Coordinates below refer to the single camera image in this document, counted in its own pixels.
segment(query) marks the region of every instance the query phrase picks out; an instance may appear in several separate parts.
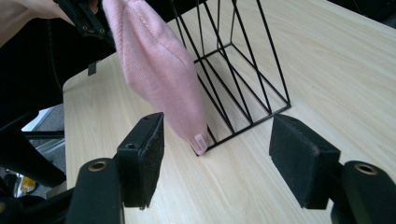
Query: pink knit hat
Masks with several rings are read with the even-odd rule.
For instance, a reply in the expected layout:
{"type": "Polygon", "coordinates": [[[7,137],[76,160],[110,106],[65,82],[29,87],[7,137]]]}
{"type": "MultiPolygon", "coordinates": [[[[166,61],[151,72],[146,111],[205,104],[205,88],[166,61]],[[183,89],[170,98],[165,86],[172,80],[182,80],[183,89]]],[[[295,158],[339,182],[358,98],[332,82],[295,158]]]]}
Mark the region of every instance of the pink knit hat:
{"type": "Polygon", "coordinates": [[[128,85],[160,109],[198,155],[208,146],[204,104],[190,54],[143,0],[103,0],[128,85]]]}

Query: black wire rack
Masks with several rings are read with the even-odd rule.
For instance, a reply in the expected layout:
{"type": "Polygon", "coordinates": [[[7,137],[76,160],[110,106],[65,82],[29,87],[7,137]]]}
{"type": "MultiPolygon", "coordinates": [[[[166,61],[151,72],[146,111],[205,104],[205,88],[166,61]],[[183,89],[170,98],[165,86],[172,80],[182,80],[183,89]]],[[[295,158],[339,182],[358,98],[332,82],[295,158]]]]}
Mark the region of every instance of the black wire rack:
{"type": "Polygon", "coordinates": [[[169,24],[194,57],[211,149],[291,105],[261,1],[191,1],[179,13],[169,0],[169,24]]]}

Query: light wood tabletop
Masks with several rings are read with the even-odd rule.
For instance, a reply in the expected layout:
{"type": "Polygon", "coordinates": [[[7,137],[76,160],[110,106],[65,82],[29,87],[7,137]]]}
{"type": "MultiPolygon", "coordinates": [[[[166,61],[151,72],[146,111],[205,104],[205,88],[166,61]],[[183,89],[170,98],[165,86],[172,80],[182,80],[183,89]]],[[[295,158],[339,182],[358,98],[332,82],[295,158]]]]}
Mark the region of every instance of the light wood tabletop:
{"type": "MultiPolygon", "coordinates": [[[[253,0],[238,4],[255,11],[253,0]]],[[[338,147],[341,163],[366,161],[396,180],[396,30],[324,0],[262,0],[262,7],[290,93],[292,107],[284,114],[338,147]]],[[[254,28],[249,14],[244,19],[254,28]]],[[[275,74],[265,64],[265,42],[252,36],[253,46],[264,48],[259,60],[275,74]]],[[[69,79],[67,186],[75,186],[85,162],[112,158],[135,124],[157,111],[127,86],[116,54],[97,64],[97,74],[69,79]]],[[[311,211],[295,200],[268,154],[271,129],[269,119],[196,157],[165,123],[151,206],[125,209],[126,223],[331,223],[332,203],[311,211]]]]}

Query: hand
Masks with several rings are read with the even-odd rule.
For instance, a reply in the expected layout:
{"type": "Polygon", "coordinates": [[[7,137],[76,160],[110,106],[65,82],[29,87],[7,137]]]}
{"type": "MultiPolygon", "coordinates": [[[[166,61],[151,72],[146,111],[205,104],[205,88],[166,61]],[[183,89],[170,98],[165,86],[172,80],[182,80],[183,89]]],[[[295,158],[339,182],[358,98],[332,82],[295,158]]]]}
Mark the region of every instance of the hand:
{"type": "MultiPolygon", "coordinates": [[[[61,18],[70,24],[73,22],[66,16],[61,10],[58,4],[54,3],[53,0],[16,0],[19,4],[26,7],[29,13],[34,18],[41,19],[55,19],[61,18]]],[[[98,0],[89,0],[90,8],[93,13],[98,11],[98,0]]]]}

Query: black metal magazine holder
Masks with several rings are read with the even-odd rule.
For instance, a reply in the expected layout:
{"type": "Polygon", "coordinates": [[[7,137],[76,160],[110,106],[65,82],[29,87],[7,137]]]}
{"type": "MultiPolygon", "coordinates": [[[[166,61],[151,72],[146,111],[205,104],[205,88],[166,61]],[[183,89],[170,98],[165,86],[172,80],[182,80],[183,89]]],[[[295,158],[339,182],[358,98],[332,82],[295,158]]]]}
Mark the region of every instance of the black metal magazine holder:
{"type": "Polygon", "coordinates": [[[178,35],[195,57],[210,114],[210,149],[290,108],[290,98],[260,0],[255,12],[236,0],[191,1],[195,8],[187,21],[180,0],[169,4],[178,35]]]}

